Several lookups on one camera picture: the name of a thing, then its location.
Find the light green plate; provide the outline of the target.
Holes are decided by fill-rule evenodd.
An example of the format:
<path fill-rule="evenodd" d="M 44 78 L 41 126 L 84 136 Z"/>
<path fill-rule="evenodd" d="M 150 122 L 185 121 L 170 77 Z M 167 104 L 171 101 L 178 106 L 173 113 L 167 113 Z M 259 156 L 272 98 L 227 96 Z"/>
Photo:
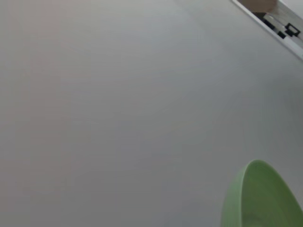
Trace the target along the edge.
<path fill-rule="evenodd" d="M 280 174 L 256 159 L 230 183 L 220 227 L 303 227 L 303 210 Z"/>

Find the white frame rail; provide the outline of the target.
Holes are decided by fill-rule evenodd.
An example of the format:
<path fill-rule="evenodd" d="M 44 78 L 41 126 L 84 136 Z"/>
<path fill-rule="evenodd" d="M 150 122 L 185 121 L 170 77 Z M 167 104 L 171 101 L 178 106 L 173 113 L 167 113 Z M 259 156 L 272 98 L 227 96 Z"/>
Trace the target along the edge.
<path fill-rule="evenodd" d="M 303 13 L 299 15 L 285 4 L 285 0 L 231 0 L 247 16 L 269 32 L 298 59 L 303 61 Z M 277 33 L 288 23 L 299 29 L 299 37 L 286 36 L 282 39 Z"/>

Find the black bracket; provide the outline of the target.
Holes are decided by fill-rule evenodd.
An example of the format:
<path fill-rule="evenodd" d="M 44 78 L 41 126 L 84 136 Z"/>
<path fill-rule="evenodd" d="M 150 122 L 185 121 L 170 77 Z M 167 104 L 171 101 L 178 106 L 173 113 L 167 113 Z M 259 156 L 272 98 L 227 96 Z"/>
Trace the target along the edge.
<path fill-rule="evenodd" d="M 282 26 L 282 28 L 278 31 L 278 35 L 284 39 L 286 36 L 289 37 L 299 37 L 301 31 L 294 27 L 292 24 L 288 23 L 286 26 Z"/>

